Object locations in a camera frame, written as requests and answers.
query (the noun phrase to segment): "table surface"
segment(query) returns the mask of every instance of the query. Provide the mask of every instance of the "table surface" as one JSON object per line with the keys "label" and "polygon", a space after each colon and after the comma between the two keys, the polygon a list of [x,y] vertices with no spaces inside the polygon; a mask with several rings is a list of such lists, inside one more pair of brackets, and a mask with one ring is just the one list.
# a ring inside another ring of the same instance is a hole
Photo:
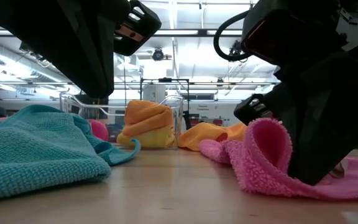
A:
{"label": "table surface", "polygon": [[358,223],[358,202],[247,194],[230,167],[197,152],[142,151],[103,183],[0,200],[7,223]]}

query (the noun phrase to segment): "transparent cup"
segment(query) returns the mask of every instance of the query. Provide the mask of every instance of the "transparent cup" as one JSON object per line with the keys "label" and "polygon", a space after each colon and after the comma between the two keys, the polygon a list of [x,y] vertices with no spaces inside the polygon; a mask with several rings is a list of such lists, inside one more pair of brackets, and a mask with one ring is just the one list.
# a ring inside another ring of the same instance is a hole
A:
{"label": "transparent cup", "polygon": [[[166,148],[177,149],[181,134],[181,122],[183,116],[183,98],[181,96],[167,96],[160,105],[169,106],[173,114],[174,143]],[[84,119],[95,119],[106,125],[109,132],[109,142],[117,144],[118,134],[124,128],[124,114],[126,106],[114,105],[90,105],[81,102],[76,96],[61,93],[60,109],[67,113],[76,113]]]}

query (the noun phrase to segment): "orange towel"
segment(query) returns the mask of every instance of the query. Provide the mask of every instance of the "orange towel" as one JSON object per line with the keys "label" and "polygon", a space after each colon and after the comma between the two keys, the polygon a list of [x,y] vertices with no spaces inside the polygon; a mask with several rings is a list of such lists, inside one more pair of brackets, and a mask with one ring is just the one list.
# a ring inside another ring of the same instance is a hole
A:
{"label": "orange towel", "polygon": [[204,139],[243,140],[246,125],[240,123],[230,127],[220,127],[215,124],[200,123],[184,132],[179,138],[179,147],[199,151],[198,143]]}
{"label": "orange towel", "polygon": [[139,140],[142,147],[169,147],[175,142],[173,113],[170,107],[151,101],[133,100],[124,115],[124,129],[117,142],[133,146],[131,139]]}
{"label": "orange towel", "polygon": [[124,123],[122,133],[133,137],[147,131],[173,125],[173,114],[169,106],[151,101],[132,100],[125,110]]}

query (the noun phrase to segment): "microfiber cloth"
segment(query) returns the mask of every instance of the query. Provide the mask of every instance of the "microfiber cloth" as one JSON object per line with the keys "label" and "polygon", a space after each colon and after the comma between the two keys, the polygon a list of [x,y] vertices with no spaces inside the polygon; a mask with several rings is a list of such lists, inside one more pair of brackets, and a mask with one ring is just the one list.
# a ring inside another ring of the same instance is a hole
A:
{"label": "microfiber cloth", "polygon": [[140,150],[122,152],[92,135],[87,120],[32,105],[0,121],[0,198],[80,180],[101,181],[110,167]]}
{"label": "microfiber cloth", "polygon": [[290,136],[280,123],[271,119],[251,122],[243,141],[203,140],[200,151],[216,162],[231,164],[241,189],[247,192],[321,200],[358,199],[358,159],[347,158],[343,178],[327,175],[315,186],[289,177]]}
{"label": "microfiber cloth", "polygon": [[101,139],[103,141],[109,140],[109,131],[107,130],[107,127],[105,124],[103,124],[100,121],[97,121],[95,119],[88,119],[88,122],[91,125],[92,134],[97,137],[98,139]]}
{"label": "microfiber cloth", "polygon": [[202,122],[185,131],[179,138],[179,147],[192,151],[199,151],[198,144],[204,139],[215,141],[243,140],[244,131],[247,126],[235,124],[230,127],[221,127],[215,124]]}
{"label": "microfiber cloth", "polygon": [[132,100],[124,115],[124,129],[117,142],[133,146],[131,139],[140,141],[142,147],[169,147],[175,142],[173,113],[169,106],[146,100]]}

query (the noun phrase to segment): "teal towel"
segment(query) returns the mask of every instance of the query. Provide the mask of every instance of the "teal towel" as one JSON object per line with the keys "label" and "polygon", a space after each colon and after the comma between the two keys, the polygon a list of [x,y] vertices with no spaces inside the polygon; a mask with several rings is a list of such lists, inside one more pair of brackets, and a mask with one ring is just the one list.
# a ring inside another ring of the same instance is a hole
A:
{"label": "teal towel", "polygon": [[123,152],[92,135],[87,120],[32,105],[0,121],[0,198],[80,180],[101,181],[139,151]]}

